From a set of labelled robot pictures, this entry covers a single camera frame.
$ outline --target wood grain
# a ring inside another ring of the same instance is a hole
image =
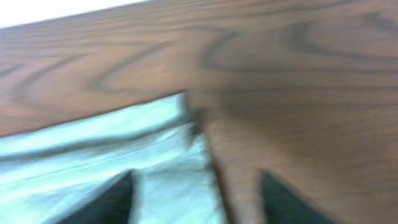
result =
[[[161,0],[0,30],[0,133],[187,90],[237,223],[273,169],[343,223],[398,219],[398,1]]]

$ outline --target fold in fabric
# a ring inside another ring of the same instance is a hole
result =
[[[1,137],[0,223],[61,220],[133,169],[129,223],[224,223],[207,142],[193,135],[185,98]]]

